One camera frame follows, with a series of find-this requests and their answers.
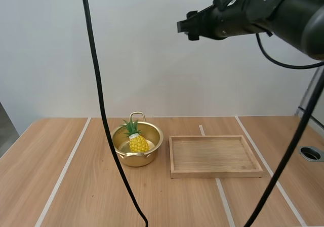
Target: gold metal pot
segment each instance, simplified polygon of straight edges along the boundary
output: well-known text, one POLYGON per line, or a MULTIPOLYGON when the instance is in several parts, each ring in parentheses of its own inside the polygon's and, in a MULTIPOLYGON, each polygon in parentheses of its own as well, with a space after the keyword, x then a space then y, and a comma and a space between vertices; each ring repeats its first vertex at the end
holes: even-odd
POLYGON ((129 147, 130 140, 125 134, 127 129, 122 128, 122 125, 112 132, 112 141, 119 157, 119 161, 132 167, 140 167, 151 163, 156 158, 158 147, 160 147, 163 142, 162 130, 157 126, 148 123, 144 113, 133 112, 130 115, 130 119, 136 114, 141 114, 143 116, 144 121, 138 121, 137 128, 141 130, 141 135, 147 140, 150 147, 149 151, 145 153, 132 153, 129 147))

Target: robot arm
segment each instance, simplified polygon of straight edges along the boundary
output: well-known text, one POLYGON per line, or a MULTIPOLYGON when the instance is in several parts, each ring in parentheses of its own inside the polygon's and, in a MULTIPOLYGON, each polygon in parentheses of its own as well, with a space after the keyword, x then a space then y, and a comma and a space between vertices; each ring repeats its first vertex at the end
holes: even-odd
POLYGON ((275 33, 301 52, 324 60, 324 0, 214 0, 177 23, 189 40, 223 40, 250 33, 275 33))

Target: round hole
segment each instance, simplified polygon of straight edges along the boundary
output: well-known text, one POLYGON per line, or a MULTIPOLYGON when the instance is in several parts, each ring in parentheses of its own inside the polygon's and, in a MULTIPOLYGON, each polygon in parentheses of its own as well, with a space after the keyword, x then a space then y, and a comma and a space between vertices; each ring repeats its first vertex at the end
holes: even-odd
POLYGON ((311 160, 319 160, 320 154, 316 152, 315 150, 309 148, 309 147, 302 147, 300 149, 300 152, 307 158, 311 160))

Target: black cable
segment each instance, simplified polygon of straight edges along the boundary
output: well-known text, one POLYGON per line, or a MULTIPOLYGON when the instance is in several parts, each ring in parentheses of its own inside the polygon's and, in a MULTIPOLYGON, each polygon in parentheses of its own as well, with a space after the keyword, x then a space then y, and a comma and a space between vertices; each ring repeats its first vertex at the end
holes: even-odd
POLYGON ((88 30, 88 36, 89 36, 89 43, 90 43, 90 48, 91 48, 91 55, 92 55, 92 61, 93 61, 93 66, 95 69, 95 74, 96 74, 96 82, 97 82, 97 89, 98 89, 98 97, 99 97, 99 105, 100 105, 100 113, 101 113, 101 118, 102 118, 102 123, 103 127, 106 132, 106 137, 109 143, 109 147, 112 153, 112 156, 116 162, 117 168, 119 170, 119 173, 121 175, 121 178, 123 179, 123 182, 127 188, 127 191, 135 205, 136 210, 140 214, 140 216, 143 218, 145 221, 145 226, 148 227, 148 221, 143 212, 141 211, 140 207, 138 206, 135 196, 132 192, 132 189, 126 179, 125 173, 123 171, 123 168, 118 160, 117 153, 115 151, 115 148, 113 146, 112 138, 110 135, 109 131, 109 126, 107 122, 107 117, 106 117, 106 112, 105 112, 105 105, 104 105, 104 100, 103 100, 103 93, 102 93, 102 84, 101 84, 101 76, 100 76, 100 69, 99 69, 99 63, 98 63, 98 58, 97 58, 97 52, 96 52, 96 46, 95 46, 95 40, 92 32, 92 24, 91 24, 91 16, 90 16, 90 9, 89 9, 89 3, 88 0, 82 0, 83 1, 83 6, 85 10, 85 16, 86 16, 86 22, 87 22, 87 30, 88 30))
MULTIPOLYGON (((298 107, 298 109, 300 109, 303 112, 305 111, 305 109, 300 106, 298 107)), ((318 119, 316 119, 314 116, 310 116, 310 118, 324 130, 324 125, 318 119)))
POLYGON ((261 40, 260 40, 260 36, 258 33, 256 33, 256 37, 257 37, 257 41, 258 41, 258 45, 260 47, 260 50, 262 52, 262 54, 271 62, 273 62, 274 64, 277 64, 278 66, 282 66, 284 68, 288 68, 288 69, 297 69, 297 70, 303 70, 303 69, 312 69, 312 68, 316 68, 316 67, 320 67, 324 65, 324 61, 321 61, 319 63, 315 63, 315 64, 311 64, 311 65, 303 65, 303 66, 292 66, 292 65, 288 65, 288 64, 284 64, 281 63, 279 61, 274 60, 272 57, 270 57, 264 50, 262 44, 261 44, 261 40))
POLYGON ((285 152, 285 155, 283 156, 282 160, 280 161, 278 168, 276 169, 275 173, 273 174, 273 177, 271 178, 269 185, 267 186, 266 190, 264 191, 257 207, 253 211, 251 217, 249 218, 247 223, 244 225, 244 227, 250 227, 252 225, 252 223, 254 222, 254 220, 256 219, 258 214, 260 213, 262 207, 264 206, 265 202, 267 201, 267 199, 268 199, 271 191, 273 190, 276 182, 278 181, 282 171, 284 170, 291 155, 293 154, 293 152, 297 146, 297 143, 299 142, 301 136, 303 135, 303 132, 307 126, 309 118, 311 117, 313 110, 316 106, 316 103, 317 103, 320 95, 322 94, 323 88, 324 88, 324 71, 320 75, 320 78, 315 86, 315 89, 314 89, 314 91, 309 99, 309 102, 307 104, 307 107, 305 109, 305 113, 298 125, 298 128, 294 134, 293 139, 291 140, 291 142, 287 148, 287 151, 285 152))

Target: toy pineapple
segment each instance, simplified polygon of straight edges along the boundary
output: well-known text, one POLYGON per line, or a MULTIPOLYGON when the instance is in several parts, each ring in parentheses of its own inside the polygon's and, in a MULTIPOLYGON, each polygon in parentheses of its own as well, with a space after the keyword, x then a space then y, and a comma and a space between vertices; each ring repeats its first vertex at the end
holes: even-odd
POLYGON ((130 150, 131 152, 146 152, 149 151, 149 145, 144 137, 140 135, 140 130, 137 129, 138 120, 132 122, 132 118, 129 122, 123 120, 126 125, 123 125, 128 132, 126 133, 130 138, 130 150))

